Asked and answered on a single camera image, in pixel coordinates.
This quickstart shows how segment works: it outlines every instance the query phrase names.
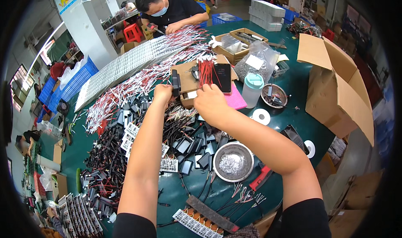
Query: plastic water bottle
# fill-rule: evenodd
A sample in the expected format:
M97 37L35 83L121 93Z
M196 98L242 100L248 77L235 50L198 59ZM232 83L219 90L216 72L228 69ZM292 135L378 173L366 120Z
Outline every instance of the plastic water bottle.
M247 74L244 78L242 97L247 103L246 108L251 109L257 105L264 87L264 78L259 74Z

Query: screwdriver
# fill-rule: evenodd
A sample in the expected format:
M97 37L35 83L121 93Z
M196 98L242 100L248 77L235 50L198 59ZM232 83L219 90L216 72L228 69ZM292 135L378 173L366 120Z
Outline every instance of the screwdriver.
M155 27L155 25L153 25L153 24L151 24L151 23L148 23L148 24L147 24L147 27L150 28L150 29L154 29L154 30L158 31L159 33L165 35L162 31L160 31L159 29L157 29L157 28Z

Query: face mask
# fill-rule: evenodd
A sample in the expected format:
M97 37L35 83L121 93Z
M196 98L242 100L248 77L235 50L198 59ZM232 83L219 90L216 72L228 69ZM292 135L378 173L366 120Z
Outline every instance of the face mask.
M165 0L163 0L163 9L161 9L159 12L155 13L155 14L151 14L151 16L162 16L166 13L166 11L168 11L168 7L165 7Z

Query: smartphone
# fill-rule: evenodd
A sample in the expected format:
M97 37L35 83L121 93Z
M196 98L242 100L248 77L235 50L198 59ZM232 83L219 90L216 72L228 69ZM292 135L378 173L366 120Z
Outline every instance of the smartphone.
M218 85L219 89L226 94L232 94L232 69L230 64L218 63L214 65L215 70L212 70L212 83Z

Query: stacked white boxes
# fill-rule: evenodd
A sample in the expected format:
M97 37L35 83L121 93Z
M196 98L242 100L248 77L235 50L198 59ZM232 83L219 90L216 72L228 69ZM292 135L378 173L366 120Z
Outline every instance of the stacked white boxes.
M285 10L261 0L251 0L250 21L267 31L280 31L284 22Z

